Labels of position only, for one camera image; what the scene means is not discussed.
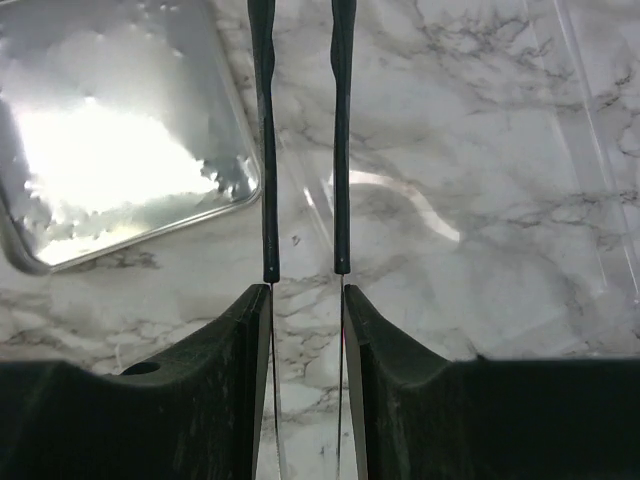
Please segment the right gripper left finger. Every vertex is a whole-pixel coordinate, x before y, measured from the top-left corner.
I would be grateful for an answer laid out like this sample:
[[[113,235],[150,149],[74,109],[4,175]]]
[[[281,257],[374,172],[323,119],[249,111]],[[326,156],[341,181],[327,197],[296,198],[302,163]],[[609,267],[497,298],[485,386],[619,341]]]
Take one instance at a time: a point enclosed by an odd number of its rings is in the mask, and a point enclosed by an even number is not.
[[[118,375],[62,360],[1,365],[5,479],[251,479],[271,290]]]

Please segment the clear plastic tray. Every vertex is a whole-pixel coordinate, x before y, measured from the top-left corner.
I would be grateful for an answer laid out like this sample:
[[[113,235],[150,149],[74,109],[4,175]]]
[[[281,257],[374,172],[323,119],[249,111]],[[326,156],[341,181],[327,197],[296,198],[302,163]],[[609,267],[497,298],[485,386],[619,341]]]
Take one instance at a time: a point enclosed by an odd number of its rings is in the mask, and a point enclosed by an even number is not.
[[[639,312],[570,1],[362,1],[350,281],[452,356],[612,350]]]

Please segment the black metal tongs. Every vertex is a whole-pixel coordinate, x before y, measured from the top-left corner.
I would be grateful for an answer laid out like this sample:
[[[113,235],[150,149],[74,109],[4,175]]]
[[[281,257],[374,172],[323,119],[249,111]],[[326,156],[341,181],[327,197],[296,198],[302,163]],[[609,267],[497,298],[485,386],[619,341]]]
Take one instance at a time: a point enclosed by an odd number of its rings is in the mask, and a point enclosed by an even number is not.
[[[333,254],[334,273],[340,279],[339,379],[344,379],[345,276],[351,272],[350,215],[350,106],[355,1],[332,3],[331,68],[336,96],[333,143]],[[273,290],[280,281],[278,175],[272,79],[275,69],[274,1],[247,3],[256,79],[259,153],[263,163],[262,253],[263,281]]]

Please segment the silver tin lid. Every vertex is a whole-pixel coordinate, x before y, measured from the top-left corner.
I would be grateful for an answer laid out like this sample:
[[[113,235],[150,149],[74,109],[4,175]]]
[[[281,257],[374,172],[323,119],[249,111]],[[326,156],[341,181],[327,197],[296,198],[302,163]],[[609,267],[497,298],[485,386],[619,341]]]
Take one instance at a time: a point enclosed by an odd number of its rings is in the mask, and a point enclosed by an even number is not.
[[[2,3],[1,246],[17,270],[65,270],[261,189],[210,2]]]

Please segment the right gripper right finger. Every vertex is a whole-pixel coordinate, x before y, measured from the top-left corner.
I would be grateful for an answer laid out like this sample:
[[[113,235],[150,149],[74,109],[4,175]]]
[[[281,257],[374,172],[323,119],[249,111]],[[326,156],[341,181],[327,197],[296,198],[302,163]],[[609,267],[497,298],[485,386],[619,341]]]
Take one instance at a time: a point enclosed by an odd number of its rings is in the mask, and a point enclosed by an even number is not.
[[[639,362],[449,360],[343,293],[362,479],[635,479]]]

